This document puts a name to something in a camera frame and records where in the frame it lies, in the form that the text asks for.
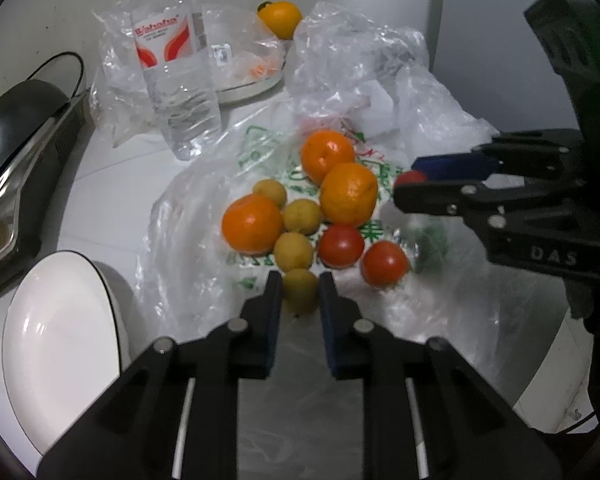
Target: gray wall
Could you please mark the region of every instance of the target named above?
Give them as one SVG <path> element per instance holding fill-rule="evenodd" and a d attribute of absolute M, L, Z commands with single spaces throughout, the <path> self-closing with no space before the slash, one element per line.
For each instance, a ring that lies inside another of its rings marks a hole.
<path fill-rule="evenodd" d="M 577 127 L 523 12 L 535 0 L 444 0 L 434 74 L 502 131 Z"/>

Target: water bottle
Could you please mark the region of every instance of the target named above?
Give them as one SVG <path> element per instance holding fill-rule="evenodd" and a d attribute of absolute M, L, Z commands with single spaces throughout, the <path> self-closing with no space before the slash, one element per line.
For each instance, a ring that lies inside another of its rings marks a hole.
<path fill-rule="evenodd" d="M 200 154 L 200 140 L 221 130 L 196 0 L 130 0 L 136 49 L 158 126 L 180 160 Z"/>

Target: cherry tomato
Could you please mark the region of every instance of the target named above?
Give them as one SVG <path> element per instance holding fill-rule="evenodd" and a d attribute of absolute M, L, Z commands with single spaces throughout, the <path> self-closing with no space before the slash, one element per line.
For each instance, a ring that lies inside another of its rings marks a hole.
<path fill-rule="evenodd" d="M 394 187 L 400 186 L 400 184 L 417 184 L 419 182 L 426 182 L 427 180 L 427 175 L 421 171 L 407 171 L 395 179 Z"/>
<path fill-rule="evenodd" d="M 362 277 L 371 286 L 395 285 L 409 272 L 409 260 L 399 245 L 381 240 L 362 258 Z"/>
<path fill-rule="evenodd" d="M 352 266 L 364 251 L 364 238 L 355 227 L 349 225 L 330 226 L 318 243 L 318 256 L 331 269 Z"/>

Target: black wire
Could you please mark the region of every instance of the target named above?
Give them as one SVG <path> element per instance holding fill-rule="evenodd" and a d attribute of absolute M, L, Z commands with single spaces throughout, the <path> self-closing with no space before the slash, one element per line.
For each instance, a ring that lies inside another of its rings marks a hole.
<path fill-rule="evenodd" d="M 586 424 L 587 422 L 589 422 L 595 416 L 596 416 L 596 412 L 589 413 L 589 415 L 587 415 L 582 420 L 579 420 L 578 422 L 576 422 L 572 426 L 569 426 L 565 430 L 558 431 L 558 435 L 564 435 L 564 434 L 567 434 L 567 433 L 571 433 L 571 431 L 573 431 L 573 430 L 577 430 L 580 426 L 583 426 L 584 424 Z"/>
<path fill-rule="evenodd" d="M 80 88 L 80 83 L 82 83 L 82 78 L 84 78 L 84 59 L 82 58 L 82 56 L 80 54 L 78 54 L 77 52 L 74 52 L 73 50 L 65 50 L 64 52 L 59 52 L 55 56 L 51 56 L 42 65 L 40 65 L 37 69 L 35 69 L 29 75 L 29 77 L 27 77 L 25 80 L 28 81 L 33 76 L 35 76 L 38 72 L 40 72 L 45 66 L 47 66 L 49 63 L 51 63 L 53 60 L 56 60 L 59 57 L 64 57 L 64 56 L 75 57 L 75 59 L 78 60 L 78 63 L 80 63 L 80 76 L 78 77 L 78 82 L 75 84 L 74 92 L 71 94 L 71 99 L 73 99 L 78 94 L 78 88 Z"/>

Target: orange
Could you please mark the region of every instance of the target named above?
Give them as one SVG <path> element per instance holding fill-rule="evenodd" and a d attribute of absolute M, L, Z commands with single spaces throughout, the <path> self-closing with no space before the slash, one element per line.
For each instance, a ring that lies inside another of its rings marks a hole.
<path fill-rule="evenodd" d="M 292 40 L 302 12 L 289 2 L 263 3 L 258 8 L 258 16 L 280 40 Z"/>
<path fill-rule="evenodd" d="M 355 162 L 356 152 L 349 139 L 334 130 L 318 130 L 309 136 L 300 151 L 302 169 L 320 186 L 338 164 Z"/>
<path fill-rule="evenodd" d="M 282 230 L 280 209 L 263 195 L 251 194 L 236 200 L 222 216 L 222 236 L 242 254 L 271 252 Z"/>
<path fill-rule="evenodd" d="M 320 206 L 333 224 L 360 227 L 374 213 L 378 180 L 362 164 L 339 164 L 322 181 Z"/>

